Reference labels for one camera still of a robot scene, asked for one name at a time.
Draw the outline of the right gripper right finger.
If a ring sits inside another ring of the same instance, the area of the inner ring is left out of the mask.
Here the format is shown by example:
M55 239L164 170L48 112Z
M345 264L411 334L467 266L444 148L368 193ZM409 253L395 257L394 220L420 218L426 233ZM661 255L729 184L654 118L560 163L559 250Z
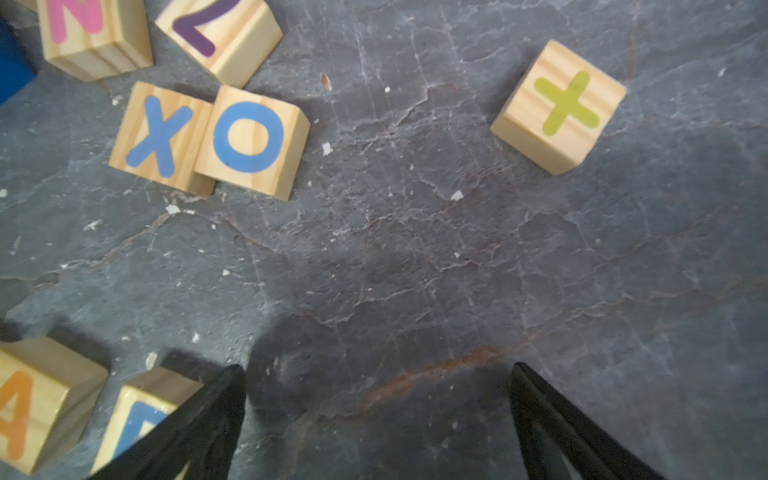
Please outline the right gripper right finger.
M510 410L530 479L661 479L524 362L510 374Z

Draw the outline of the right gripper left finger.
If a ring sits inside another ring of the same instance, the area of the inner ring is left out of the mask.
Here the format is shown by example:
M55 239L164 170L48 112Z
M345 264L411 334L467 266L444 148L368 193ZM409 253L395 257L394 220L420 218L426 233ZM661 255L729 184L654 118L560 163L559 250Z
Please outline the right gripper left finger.
M245 415L246 378L229 365L92 479L226 479Z

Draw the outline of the wooden letter block A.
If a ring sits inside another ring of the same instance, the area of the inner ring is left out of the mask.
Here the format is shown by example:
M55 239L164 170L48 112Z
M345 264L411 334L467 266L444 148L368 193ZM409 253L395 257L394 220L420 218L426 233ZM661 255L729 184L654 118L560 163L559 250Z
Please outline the wooden letter block A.
M1 460L31 475L79 442L108 370L50 337L1 344Z

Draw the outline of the wooden letter block R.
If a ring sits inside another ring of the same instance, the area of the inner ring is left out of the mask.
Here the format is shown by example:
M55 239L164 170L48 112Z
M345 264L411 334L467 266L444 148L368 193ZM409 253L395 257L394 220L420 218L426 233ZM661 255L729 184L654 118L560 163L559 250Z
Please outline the wooden letter block R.
M91 473L121 455L202 387L202 383L163 367L124 384Z

